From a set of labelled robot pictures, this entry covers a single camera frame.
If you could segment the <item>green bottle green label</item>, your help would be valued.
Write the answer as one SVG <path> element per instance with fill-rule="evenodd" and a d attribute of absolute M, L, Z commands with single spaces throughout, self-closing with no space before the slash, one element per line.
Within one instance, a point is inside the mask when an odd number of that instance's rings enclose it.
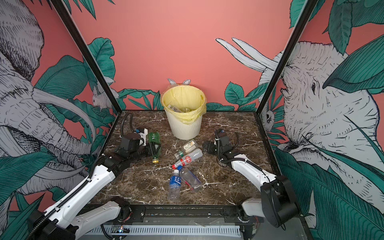
<path fill-rule="evenodd" d="M 152 163 L 156 164 L 159 162 L 161 154 L 161 141 L 160 134 L 158 132 L 149 133 L 149 144 L 150 144 L 150 153 L 152 156 Z"/>

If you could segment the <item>crushed clear bottle blue cap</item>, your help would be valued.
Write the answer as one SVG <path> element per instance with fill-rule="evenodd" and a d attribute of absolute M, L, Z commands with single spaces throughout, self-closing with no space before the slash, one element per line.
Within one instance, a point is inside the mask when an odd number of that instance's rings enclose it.
<path fill-rule="evenodd" d="M 186 167 L 178 166 L 177 170 L 180 176 L 189 189 L 193 192 L 198 192 L 203 188 L 202 182 Z"/>

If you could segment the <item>clear bottle white cap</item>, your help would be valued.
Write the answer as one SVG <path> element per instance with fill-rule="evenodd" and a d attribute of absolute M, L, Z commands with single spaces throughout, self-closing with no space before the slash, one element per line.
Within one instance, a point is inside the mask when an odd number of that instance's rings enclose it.
<path fill-rule="evenodd" d="M 179 109 L 179 108 L 177 108 L 177 107 L 174 107 L 174 106 L 172 106 L 172 105 L 168 105 L 168 108 L 169 108 L 171 111 L 176 112 L 176 113 L 185 113 L 185 111 L 183 111 L 183 110 L 181 110 L 181 109 Z"/>

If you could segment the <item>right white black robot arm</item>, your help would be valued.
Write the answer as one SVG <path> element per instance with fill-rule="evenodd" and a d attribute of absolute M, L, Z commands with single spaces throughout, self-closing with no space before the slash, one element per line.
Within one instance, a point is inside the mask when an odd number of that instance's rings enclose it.
<path fill-rule="evenodd" d="M 250 198 L 242 203 L 247 216 L 263 217 L 278 228 L 301 213 L 292 183 L 284 175 L 269 173 L 232 148 L 231 144 L 225 146 L 219 140 L 216 143 L 205 141 L 203 152 L 216 155 L 222 166 L 229 166 L 242 174 L 259 190 L 259 199 Z"/>

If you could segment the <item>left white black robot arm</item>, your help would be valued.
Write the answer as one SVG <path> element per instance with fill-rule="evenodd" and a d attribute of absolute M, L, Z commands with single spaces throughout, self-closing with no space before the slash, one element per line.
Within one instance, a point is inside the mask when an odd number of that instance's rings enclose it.
<path fill-rule="evenodd" d="M 83 207 L 132 163 L 155 156 L 161 144 L 148 143 L 135 151 L 123 148 L 100 156 L 89 175 L 61 200 L 44 212 L 34 211 L 28 219 L 28 240 L 77 240 L 93 228 L 111 220 L 126 222 L 132 216 L 130 203 L 114 197 L 105 205 L 80 214 Z"/>

